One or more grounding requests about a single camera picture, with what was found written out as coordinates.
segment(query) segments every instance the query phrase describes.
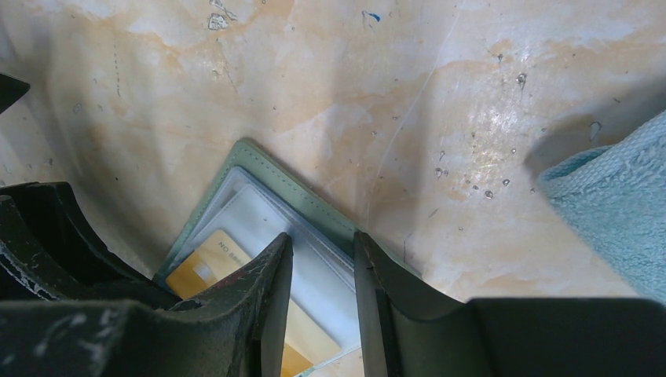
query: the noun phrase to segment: folded cloth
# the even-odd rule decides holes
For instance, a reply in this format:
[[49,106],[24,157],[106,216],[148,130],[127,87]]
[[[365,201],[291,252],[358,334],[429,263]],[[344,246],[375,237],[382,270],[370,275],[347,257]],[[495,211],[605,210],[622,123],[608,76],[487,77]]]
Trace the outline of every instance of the folded cloth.
[[666,303],[666,112],[617,145],[544,171],[539,185],[638,293]]

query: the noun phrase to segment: blue paint mark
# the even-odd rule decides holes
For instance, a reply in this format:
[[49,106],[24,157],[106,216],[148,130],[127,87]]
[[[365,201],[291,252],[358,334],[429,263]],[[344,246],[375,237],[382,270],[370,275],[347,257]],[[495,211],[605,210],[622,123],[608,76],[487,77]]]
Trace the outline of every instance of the blue paint mark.
[[382,20],[382,18],[381,18],[380,16],[378,16],[377,14],[374,14],[374,13],[368,13],[368,15],[374,17],[375,20],[377,20],[377,22],[379,22],[379,21]]

